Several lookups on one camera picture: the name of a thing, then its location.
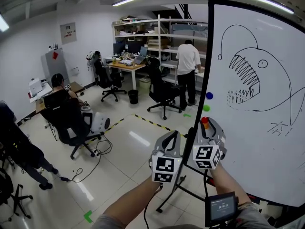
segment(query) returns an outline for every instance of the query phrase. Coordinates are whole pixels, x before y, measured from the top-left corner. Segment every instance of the shoe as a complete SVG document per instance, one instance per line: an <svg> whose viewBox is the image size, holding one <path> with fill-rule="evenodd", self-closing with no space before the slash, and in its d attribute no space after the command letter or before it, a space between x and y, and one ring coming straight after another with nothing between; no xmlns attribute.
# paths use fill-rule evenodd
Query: shoe
<svg viewBox="0 0 305 229"><path fill-rule="evenodd" d="M47 183L47 185L43 186L42 184L39 184L39 187L42 189L42 190L47 190L47 189L52 189L53 185L51 183Z"/></svg>
<svg viewBox="0 0 305 229"><path fill-rule="evenodd" d="M189 105L189 106L193 106L193 105L195 105L196 103L197 103L197 100L195 99L195 101L194 101L194 103L193 103L193 104L188 103L187 105Z"/></svg>
<svg viewBox="0 0 305 229"><path fill-rule="evenodd" d="M51 172L57 175L58 174L58 169L52 168Z"/></svg>

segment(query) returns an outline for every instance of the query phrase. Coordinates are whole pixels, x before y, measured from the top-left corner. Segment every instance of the computer monitor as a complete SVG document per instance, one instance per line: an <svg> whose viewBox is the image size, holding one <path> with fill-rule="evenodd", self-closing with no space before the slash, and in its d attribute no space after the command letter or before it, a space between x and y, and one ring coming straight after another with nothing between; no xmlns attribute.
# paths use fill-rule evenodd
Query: computer monitor
<svg viewBox="0 0 305 229"><path fill-rule="evenodd" d="M125 50L125 43L114 43L113 54L121 54Z"/></svg>
<svg viewBox="0 0 305 229"><path fill-rule="evenodd" d="M147 48L146 47L141 47L140 55L146 57L146 55L147 55Z"/></svg>
<svg viewBox="0 0 305 229"><path fill-rule="evenodd" d="M144 46L143 42L127 42L128 52L138 53L141 50L141 47Z"/></svg>

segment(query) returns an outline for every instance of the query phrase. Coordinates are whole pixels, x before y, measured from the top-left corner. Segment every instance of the drawing of anglerfish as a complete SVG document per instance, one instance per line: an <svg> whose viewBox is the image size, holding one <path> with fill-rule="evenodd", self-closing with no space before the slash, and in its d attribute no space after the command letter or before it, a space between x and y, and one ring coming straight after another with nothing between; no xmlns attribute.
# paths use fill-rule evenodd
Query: drawing of anglerfish
<svg viewBox="0 0 305 229"><path fill-rule="evenodd" d="M230 32L238 33L242 37L241 43L223 48L224 35ZM222 36L218 60L227 60L228 73L234 78L227 95L230 107L236 110L264 112L288 101L290 125L293 125L302 108L305 87L292 92L291 81L285 68L271 53L258 47L250 30L242 25L228 27Z"/></svg>

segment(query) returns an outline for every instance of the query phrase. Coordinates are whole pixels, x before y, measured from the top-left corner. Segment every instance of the drawn fish mouth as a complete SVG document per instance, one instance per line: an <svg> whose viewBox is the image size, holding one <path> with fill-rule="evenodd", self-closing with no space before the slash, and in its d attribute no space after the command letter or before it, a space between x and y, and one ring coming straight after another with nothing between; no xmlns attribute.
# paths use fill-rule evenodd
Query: drawn fish mouth
<svg viewBox="0 0 305 229"><path fill-rule="evenodd" d="M229 69L235 70L243 84L241 89L229 91L228 100L230 103L242 104L259 94L259 78L245 58L235 55L230 62Z"/></svg>

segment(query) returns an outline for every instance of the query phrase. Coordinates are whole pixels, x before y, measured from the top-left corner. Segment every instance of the poster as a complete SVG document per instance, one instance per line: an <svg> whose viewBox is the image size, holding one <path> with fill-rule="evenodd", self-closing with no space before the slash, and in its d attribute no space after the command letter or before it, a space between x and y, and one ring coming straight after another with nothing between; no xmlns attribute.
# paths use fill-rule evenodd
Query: poster
<svg viewBox="0 0 305 229"><path fill-rule="evenodd" d="M69 23L61 25L61 42L62 44L67 44L70 42L75 42L76 39L76 28L75 23Z"/></svg>

